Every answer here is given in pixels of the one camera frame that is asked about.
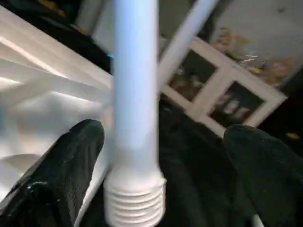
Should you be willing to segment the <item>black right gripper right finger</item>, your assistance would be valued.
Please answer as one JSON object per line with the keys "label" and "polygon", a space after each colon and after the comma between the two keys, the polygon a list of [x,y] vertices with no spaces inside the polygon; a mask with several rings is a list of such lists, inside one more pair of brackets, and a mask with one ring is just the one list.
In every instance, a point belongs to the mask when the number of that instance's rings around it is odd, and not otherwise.
{"label": "black right gripper right finger", "polygon": [[303,160],[281,140],[247,125],[225,130],[223,144],[266,227],[303,225]]}

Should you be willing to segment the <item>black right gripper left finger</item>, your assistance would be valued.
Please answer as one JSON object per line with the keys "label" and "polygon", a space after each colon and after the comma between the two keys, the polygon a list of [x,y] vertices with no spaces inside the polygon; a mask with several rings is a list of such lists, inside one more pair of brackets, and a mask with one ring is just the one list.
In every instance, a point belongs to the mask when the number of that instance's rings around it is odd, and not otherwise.
{"label": "black right gripper left finger", "polygon": [[72,227],[105,140],[101,122],[86,119],[63,134],[0,203],[2,227]]}

